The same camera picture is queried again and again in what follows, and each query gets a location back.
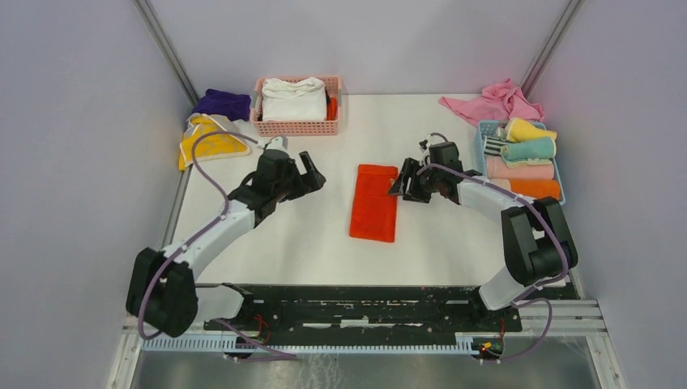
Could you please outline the orange red towel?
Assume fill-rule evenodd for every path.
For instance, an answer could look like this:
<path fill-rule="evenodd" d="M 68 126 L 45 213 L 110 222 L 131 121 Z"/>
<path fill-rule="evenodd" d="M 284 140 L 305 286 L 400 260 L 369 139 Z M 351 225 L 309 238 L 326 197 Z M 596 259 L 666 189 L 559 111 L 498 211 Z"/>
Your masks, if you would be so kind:
<path fill-rule="evenodd" d="M 385 243 L 395 241 L 398 198 L 389 195 L 388 191 L 398 173 L 394 166 L 358 166 L 350 237 Z"/>

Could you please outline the yellow green teal towel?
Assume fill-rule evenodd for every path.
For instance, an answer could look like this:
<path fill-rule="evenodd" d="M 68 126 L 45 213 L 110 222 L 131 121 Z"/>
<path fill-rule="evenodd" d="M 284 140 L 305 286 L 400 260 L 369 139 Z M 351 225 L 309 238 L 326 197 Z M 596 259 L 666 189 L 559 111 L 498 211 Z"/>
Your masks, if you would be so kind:
<path fill-rule="evenodd" d="M 556 154 L 555 140 L 549 137 L 508 143 L 500 151 L 502 161 L 509 168 L 550 165 Z"/>

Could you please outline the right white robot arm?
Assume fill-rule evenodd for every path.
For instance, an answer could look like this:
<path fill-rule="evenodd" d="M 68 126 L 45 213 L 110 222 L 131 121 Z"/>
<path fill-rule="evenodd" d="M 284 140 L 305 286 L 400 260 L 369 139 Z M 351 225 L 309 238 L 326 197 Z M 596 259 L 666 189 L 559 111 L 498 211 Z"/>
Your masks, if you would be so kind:
<path fill-rule="evenodd" d="M 568 276 L 578 253 L 559 200 L 534 199 L 492 183 L 475 170 L 464 170 L 457 145 L 449 141 L 420 143 L 421 159 L 407 158 L 388 193 L 407 201 L 428 203 L 440 194 L 459 206 L 478 211 L 501 226 L 504 267 L 477 289 L 469 306 L 469 323 L 487 331 L 534 290 Z"/>

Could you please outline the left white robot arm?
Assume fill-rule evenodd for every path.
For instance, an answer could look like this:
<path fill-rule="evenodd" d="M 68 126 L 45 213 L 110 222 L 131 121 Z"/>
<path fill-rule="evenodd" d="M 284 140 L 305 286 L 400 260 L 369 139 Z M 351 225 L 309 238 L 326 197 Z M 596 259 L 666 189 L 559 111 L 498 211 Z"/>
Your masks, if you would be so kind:
<path fill-rule="evenodd" d="M 139 325 L 176 338 L 193 323 L 225 319 L 237 330 L 249 327 L 255 309 L 235 288 L 200 288 L 203 271 L 238 238 L 256 229 L 279 203 L 321 190 L 326 178 L 308 152 L 299 157 L 305 168 L 280 149 L 267 149 L 256 169 L 229 194 L 219 213 L 186 239 L 162 250 L 145 248 L 135 260 L 126 298 L 126 311 Z"/>

